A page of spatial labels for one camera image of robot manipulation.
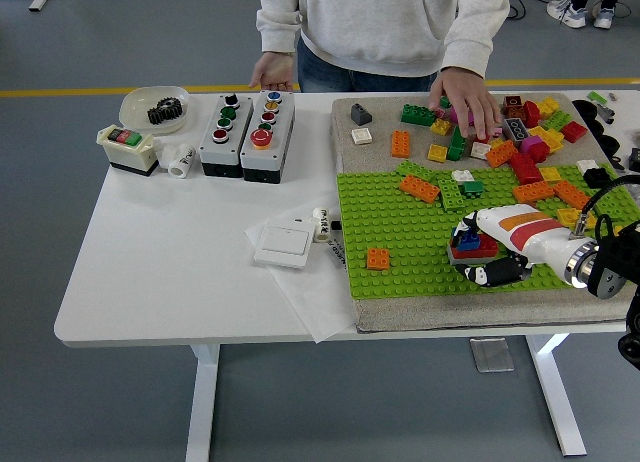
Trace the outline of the person's right hand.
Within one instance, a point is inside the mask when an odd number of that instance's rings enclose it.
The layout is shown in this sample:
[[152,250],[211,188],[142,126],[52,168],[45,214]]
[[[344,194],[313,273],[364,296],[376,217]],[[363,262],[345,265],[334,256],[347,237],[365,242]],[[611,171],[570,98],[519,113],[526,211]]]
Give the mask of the person's right hand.
[[250,88],[261,90],[293,90],[294,55],[292,53],[264,52],[254,66]]

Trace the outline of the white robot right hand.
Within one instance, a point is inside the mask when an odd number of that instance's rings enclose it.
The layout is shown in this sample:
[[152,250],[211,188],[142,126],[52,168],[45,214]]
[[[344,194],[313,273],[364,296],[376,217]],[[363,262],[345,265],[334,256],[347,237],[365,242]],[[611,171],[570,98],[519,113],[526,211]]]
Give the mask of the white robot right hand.
[[596,243],[578,237],[547,214],[526,204],[485,208],[465,216],[452,233],[457,246],[471,232],[481,232],[502,245],[507,256],[484,266],[460,264],[456,270],[481,287],[498,287],[527,279],[535,264],[546,264],[564,282],[585,288],[579,270],[596,253]]

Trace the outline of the person's left hand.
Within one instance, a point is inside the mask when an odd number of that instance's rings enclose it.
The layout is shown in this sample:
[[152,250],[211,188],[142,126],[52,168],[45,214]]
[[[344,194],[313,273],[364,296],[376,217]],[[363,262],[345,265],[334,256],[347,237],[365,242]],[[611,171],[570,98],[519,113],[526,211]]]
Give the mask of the person's left hand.
[[458,67],[443,69],[431,85],[428,108],[434,111],[440,98],[446,96],[458,117],[460,133],[467,137],[472,114],[476,135],[485,139],[501,122],[501,110],[486,88],[484,79],[470,70]]

